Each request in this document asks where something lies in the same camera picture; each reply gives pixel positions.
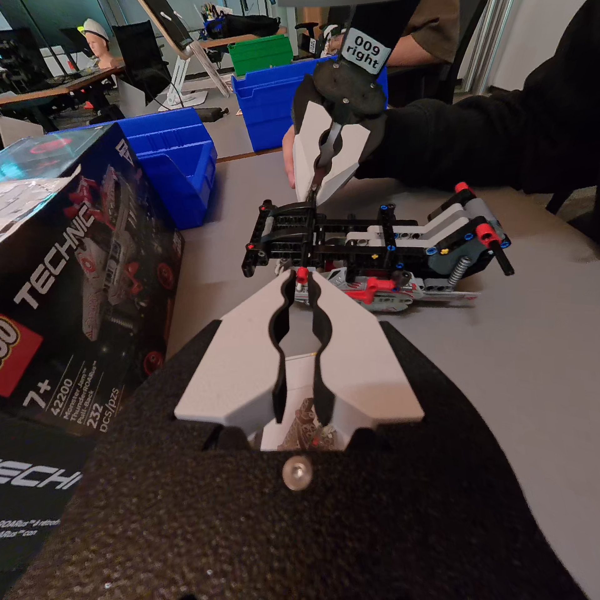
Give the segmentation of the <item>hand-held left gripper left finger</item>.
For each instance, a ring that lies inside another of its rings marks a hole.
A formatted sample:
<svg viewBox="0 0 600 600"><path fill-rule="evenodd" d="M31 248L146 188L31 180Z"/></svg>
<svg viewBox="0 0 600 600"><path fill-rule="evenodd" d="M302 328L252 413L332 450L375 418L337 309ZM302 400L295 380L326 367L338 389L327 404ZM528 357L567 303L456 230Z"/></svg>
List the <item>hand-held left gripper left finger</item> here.
<svg viewBox="0 0 600 600"><path fill-rule="evenodd" d="M175 408L177 419L237 427L246 436L282 423L288 385L280 342L295 288L296 272L285 271L218 321Z"/></svg>

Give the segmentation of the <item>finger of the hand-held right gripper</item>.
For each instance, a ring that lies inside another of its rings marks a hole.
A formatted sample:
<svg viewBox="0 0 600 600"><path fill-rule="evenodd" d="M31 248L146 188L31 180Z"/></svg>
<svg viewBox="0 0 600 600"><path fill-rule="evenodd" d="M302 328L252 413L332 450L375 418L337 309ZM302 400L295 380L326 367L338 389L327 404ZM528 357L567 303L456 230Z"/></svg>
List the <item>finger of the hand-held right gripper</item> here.
<svg viewBox="0 0 600 600"><path fill-rule="evenodd" d="M329 177L332 164L319 166L322 135L328 134L333 123L326 109L315 101L307 102L299 132L293 142L293 170L295 175L295 190L298 202L314 201L320 206L326 199L322 191Z"/></svg>
<svg viewBox="0 0 600 600"><path fill-rule="evenodd" d="M320 176L314 197L316 206L329 199L354 174L370 131L360 124L347 124L341 127L338 136L341 138L341 150L332 157L328 173Z"/></svg>

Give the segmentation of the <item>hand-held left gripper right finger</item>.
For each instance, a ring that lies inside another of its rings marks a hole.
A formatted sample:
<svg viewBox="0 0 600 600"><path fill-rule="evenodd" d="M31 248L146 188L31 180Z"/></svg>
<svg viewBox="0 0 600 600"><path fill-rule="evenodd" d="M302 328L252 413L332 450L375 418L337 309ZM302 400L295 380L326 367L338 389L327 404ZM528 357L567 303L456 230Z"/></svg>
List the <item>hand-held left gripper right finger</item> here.
<svg viewBox="0 0 600 600"><path fill-rule="evenodd" d="M420 423L424 409L379 320L321 274L307 280L312 333L314 416L333 430L334 449L345 449L357 430Z"/></svg>

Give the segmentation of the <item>long black toy axle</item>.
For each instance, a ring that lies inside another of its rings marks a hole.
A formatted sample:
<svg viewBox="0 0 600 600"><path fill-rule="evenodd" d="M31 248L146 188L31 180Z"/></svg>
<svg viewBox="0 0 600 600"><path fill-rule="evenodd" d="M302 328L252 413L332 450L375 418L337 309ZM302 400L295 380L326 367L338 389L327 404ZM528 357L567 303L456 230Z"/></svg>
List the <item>long black toy axle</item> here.
<svg viewBox="0 0 600 600"><path fill-rule="evenodd" d="M304 268L308 267L311 252L313 250L314 242L314 218L316 214L316 200L314 194L311 194L307 200L306 220L305 220L305 234L302 242L301 251L301 266Z"/></svg>

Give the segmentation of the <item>toy brick vehicle model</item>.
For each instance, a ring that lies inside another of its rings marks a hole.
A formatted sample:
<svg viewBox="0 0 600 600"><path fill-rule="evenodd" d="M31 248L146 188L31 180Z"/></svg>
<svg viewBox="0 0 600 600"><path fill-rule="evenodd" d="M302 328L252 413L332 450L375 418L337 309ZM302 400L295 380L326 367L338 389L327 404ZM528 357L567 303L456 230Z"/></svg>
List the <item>toy brick vehicle model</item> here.
<svg viewBox="0 0 600 600"><path fill-rule="evenodd" d="M265 200L249 242L242 273L276 261L277 274L301 266L306 202L275 206ZM362 307L398 313L411 304L468 303L478 293L457 289L495 259L505 276L515 273L505 250L511 245L499 220L466 182L420 226L382 204L376 218L333 219L316 207L309 273L319 273ZM309 304L308 284L296 284L295 301Z"/></svg>

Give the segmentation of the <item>person's right forearm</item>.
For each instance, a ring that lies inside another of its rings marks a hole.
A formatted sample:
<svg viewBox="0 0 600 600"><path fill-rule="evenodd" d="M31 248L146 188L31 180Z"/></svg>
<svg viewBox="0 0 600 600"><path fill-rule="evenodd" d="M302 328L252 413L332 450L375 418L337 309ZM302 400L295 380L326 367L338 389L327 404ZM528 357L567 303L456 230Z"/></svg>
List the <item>person's right forearm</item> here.
<svg viewBox="0 0 600 600"><path fill-rule="evenodd" d="M599 188L599 1L581 5L521 90L388 110L383 140L355 176L438 190Z"/></svg>

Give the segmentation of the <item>grey desk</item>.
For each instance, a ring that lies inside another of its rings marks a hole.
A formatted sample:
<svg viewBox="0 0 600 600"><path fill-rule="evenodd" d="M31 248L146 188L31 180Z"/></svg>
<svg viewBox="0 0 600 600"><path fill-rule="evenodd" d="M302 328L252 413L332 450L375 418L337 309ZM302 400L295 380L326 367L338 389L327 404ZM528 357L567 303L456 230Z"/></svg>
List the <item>grey desk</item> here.
<svg viewBox="0 0 600 600"><path fill-rule="evenodd" d="M185 248L167 356L268 283L241 271L258 207L295 201L281 151L251 152L235 99L207 124L218 152L211 210ZM599 253L549 194L477 188L509 235L515 274L496 261L461 285L471 305L385 315L473 403L505 451L559 558L599 599Z"/></svg>

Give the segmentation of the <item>person's right hand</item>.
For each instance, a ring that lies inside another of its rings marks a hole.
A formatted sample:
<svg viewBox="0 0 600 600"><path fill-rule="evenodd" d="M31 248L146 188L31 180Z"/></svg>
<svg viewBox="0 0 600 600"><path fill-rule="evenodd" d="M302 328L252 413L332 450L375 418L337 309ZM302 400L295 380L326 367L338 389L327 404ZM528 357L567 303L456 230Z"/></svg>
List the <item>person's right hand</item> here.
<svg viewBox="0 0 600 600"><path fill-rule="evenodd" d="M282 138L282 157L284 161L284 172L287 176L289 186L295 189L295 171L294 171L294 159L293 159L293 144L295 140L295 129L294 126L290 126L288 131Z"/></svg>

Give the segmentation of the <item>open building instruction booklet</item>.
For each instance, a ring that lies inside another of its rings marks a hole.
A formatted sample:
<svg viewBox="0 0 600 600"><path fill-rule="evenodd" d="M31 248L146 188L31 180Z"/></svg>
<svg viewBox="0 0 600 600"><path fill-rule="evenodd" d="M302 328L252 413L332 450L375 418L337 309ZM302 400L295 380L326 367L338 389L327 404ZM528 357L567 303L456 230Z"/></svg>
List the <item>open building instruction booklet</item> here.
<svg viewBox="0 0 600 600"><path fill-rule="evenodd" d="M261 451L343 451L348 435L322 425L313 400L316 353L286 358L287 398L281 422L273 419L262 430Z"/></svg>

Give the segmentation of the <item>green storage bin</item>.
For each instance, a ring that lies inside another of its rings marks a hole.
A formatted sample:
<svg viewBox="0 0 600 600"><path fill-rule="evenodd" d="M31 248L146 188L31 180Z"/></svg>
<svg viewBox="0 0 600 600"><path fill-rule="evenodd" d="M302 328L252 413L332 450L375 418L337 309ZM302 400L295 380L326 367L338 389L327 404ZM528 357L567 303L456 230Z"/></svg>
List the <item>green storage bin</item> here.
<svg viewBox="0 0 600 600"><path fill-rule="evenodd" d="M227 49L237 77L287 65L293 61L293 49L285 34L231 43Z"/></svg>

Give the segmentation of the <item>black bag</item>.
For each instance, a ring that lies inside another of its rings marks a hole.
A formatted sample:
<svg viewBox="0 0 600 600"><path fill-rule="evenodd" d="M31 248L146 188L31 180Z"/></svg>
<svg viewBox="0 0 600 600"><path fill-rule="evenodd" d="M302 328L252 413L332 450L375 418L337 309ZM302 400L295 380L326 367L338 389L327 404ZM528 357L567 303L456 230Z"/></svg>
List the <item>black bag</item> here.
<svg viewBox="0 0 600 600"><path fill-rule="evenodd" d="M209 38L218 40L243 35L268 37L277 34L280 26L280 19L268 16L236 16L223 13L220 17L206 22L205 30Z"/></svg>

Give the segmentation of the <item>blue storage bin with tag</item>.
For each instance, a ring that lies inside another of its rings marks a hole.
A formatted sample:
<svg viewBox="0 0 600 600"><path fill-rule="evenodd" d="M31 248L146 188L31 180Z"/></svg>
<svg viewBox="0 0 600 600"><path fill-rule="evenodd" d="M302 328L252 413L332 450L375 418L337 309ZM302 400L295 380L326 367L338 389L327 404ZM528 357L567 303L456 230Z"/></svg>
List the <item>blue storage bin with tag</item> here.
<svg viewBox="0 0 600 600"><path fill-rule="evenodd" d="M201 226L209 211L217 151L197 113L189 109L117 119L49 134L32 157L48 176L81 166L80 191L99 203L116 227L121 191L133 197L126 228L151 235Z"/></svg>

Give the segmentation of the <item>white metal stand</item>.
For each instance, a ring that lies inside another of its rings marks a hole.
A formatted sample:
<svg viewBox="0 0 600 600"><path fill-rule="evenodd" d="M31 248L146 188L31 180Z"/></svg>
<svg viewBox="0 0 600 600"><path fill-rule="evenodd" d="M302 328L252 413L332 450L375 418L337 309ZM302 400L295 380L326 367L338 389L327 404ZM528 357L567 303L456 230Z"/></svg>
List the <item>white metal stand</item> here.
<svg viewBox="0 0 600 600"><path fill-rule="evenodd" d="M183 91L185 76L191 58L194 56L190 48L186 49L185 53L185 59L178 57L176 60L172 78L169 87L167 88L166 99L163 102L158 101L159 112L166 112L179 108L196 108L206 101L208 95L207 91L199 90L189 94L185 94Z"/></svg>

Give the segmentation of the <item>black toy set box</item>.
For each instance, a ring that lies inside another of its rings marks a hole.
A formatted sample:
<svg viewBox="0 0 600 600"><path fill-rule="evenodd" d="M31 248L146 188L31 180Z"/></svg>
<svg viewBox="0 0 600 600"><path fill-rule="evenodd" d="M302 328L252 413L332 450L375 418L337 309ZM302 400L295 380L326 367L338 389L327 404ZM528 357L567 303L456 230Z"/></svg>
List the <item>black toy set box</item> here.
<svg viewBox="0 0 600 600"><path fill-rule="evenodd" d="M118 124L1 151L1 593L166 358L183 238Z"/></svg>

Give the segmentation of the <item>black office chair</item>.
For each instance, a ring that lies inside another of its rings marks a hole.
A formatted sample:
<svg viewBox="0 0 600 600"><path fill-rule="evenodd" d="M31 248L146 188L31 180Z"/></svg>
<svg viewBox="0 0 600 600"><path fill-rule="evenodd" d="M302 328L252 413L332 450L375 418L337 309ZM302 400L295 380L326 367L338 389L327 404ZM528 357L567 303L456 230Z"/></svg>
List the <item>black office chair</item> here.
<svg viewBox="0 0 600 600"><path fill-rule="evenodd" d="M150 20L123 26L112 31L125 64L127 82L145 94L146 105L169 88L171 74L163 60Z"/></svg>

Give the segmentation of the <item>mannequin head with helmet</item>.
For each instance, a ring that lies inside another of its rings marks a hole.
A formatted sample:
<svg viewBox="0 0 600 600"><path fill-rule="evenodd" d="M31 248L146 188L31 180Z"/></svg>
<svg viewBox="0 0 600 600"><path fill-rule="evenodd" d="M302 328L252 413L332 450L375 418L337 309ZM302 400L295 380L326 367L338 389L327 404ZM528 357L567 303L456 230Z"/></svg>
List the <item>mannequin head with helmet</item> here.
<svg viewBox="0 0 600 600"><path fill-rule="evenodd" d="M85 37L89 48L94 55L97 67L101 70L114 68L117 64L115 56L111 54L109 36L106 30L96 20L88 18L78 31Z"/></svg>

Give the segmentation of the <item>wooden background table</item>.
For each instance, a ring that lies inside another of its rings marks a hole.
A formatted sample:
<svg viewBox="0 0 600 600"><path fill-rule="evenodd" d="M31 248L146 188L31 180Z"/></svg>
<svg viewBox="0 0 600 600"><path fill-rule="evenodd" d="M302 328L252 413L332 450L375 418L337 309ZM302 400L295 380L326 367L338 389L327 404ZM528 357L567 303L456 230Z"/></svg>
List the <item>wooden background table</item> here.
<svg viewBox="0 0 600 600"><path fill-rule="evenodd" d="M13 106L17 106L26 102L44 102L47 99L60 97L61 95L84 92L96 84L103 83L113 76L122 74L124 72L125 65L118 64L116 67L107 68L104 70L96 70L89 73L85 77L76 79L67 74L65 76L67 78L66 80L55 82L55 85L46 85L46 87L42 87L41 89L36 89L30 92L4 92L1 94L1 109L12 109Z"/></svg>

